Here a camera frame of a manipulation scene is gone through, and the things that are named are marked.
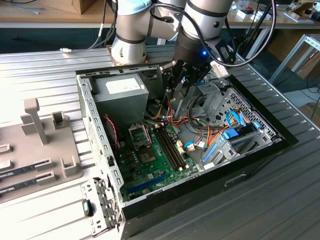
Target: orange wire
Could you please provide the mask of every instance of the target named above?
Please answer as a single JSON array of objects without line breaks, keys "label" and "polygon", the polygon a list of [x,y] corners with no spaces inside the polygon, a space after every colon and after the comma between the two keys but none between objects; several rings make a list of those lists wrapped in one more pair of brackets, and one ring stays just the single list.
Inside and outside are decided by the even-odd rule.
[{"label": "orange wire", "polygon": [[210,141],[209,146],[216,140],[217,136],[223,131],[229,128],[229,125],[225,126],[224,128],[220,129],[213,137],[213,139]]}]

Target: aluminum table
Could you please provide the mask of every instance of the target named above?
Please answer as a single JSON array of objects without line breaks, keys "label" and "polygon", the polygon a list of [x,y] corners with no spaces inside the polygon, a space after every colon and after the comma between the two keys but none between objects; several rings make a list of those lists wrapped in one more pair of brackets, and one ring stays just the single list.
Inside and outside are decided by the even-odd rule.
[{"label": "aluminum table", "polygon": [[[150,61],[169,61],[173,47],[148,47]],[[38,98],[39,115],[69,115],[83,177],[0,204],[2,239],[91,239],[80,185],[98,175],[81,120],[76,70],[112,65],[104,49],[78,53],[0,55],[0,126],[20,121],[23,99]],[[298,138],[252,178],[163,222],[133,240],[318,239],[320,130],[250,66],[232,73]],[[116,239],[112,230],[97,239]]]}]

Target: power cable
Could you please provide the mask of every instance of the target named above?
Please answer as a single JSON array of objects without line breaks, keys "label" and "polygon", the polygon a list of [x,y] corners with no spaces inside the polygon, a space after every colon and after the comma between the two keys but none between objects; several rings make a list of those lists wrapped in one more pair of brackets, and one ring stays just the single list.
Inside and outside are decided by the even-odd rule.
[{"label": "power cable", "polygon": [[101,35],[102,35],[102,31],[104,29],[104,24],[105,24],[105,18],[106,18],[106,9],[107,9],[107,0],[104,0],[104,4],[103,4],[103,11],[102,11],[102,20],[101,20],[101,25],[100,25],[100,29],[99,29],[99,33],[98,33],[98,36],[95,40],[95,42],[90,46],[88,47],[87,49],[70,49],[70,48],[60,48],[60,51],[61,52],[64,52],[64,53],[77,53],[77,52],[84,52],[84,51],[88,51],[88,50],[91,50],[95,47],[97,47],[98,45],[102,44],[101,42],[99,44],[97,44],[101,38]]},{"label": "power cable", "polygon": [[173,19],[171,17],[158,17],[158,16],[155,16],[154,13],[152,12],[152,9],[162,7],[162,8],[165,8],[165,9],[176,11],[176,12],[184,15],[191,22],[191,24],[193,25],[193,27],[194,27],[194,29],[195,29],[198,37],[199,37],[199,40],[200,40],[201,44],[203,45],[205,50],[208,52],[210,57],[213,60],[215,60],[218,64],[220,64],[222,66],[225,66],[225,67],[232,68],[232,67],[241,67],[241,66],[244,66],[244,65],[250,63],[252,60],[254,60],[264,50],[264,48],[269,43],[269,41],[270,41],[270,39],[272,37],[272,34],[273,34],[274,30],[275,30],[276,21],[277,21],[277,6],[276,6],[275,0],[271,0],[271,5],[272,5],[273,16],[272,16],[271,30],[270,30],[270,33],[269,33],[268,37],[266,38],[266,41],[264,42],[262,47],[258,50],[258,52],[253,57],[251,57],[250,59],[248,59],[248,60],[246,60],[246,61],[244,61],[242,63],[239,63],[239,64],[227,64],[227,63],[224,63],[224,62],[218,60],[213,55],[211,50],[208,48],[208,46],[207,46],[207,44],[206,44],[206,42],[205,42],[205,40],[204,40],[204,38],[202,36],[201,30],[200,30],[199,26],[197,25],[197,23],[195,22],[195,20],[186,11],[184,11],[183,9],[181,9],[181,8],[179,8],[177,6],[171,5],[171,4],[155,3],[155,4],[151,5],[151,7],[150,7],[150,14],[151,14],[151,16],[155,17],[156,19],[158,19],[160,21],[169,22],[169,23],[170,22],[172,23],[172,21],[173,21]]}]

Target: white label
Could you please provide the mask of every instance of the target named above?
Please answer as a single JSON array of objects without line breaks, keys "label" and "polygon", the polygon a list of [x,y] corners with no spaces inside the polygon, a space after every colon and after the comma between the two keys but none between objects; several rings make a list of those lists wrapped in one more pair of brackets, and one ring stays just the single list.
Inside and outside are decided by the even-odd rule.
[{"label": "white label", "polygon": [[9,191],[12,191],[12,190],[15,190],[15,188],[14,187],[7,188],[5,190],[0,191],[0,194],[3,194],[5,192],[9,192]]},{"label": "white label", "polygon": [[7,174],[0,175],[0,179],[13,175],[13,172],[9,172]]},{"label": "white label", "polygon": [[134,78],[108,81],[105,85],[110,94],[118,94],[140,89],[139,84]]}]

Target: white connector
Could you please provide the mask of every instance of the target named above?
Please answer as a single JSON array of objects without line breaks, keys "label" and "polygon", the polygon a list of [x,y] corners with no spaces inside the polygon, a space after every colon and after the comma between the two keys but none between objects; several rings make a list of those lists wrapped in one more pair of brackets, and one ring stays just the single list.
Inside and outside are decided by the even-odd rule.
[{"label": "white connector", "polygon": [[60,48],[60,51],[64,53],[71,53],[72,49],[64,47],[64,48]]}]

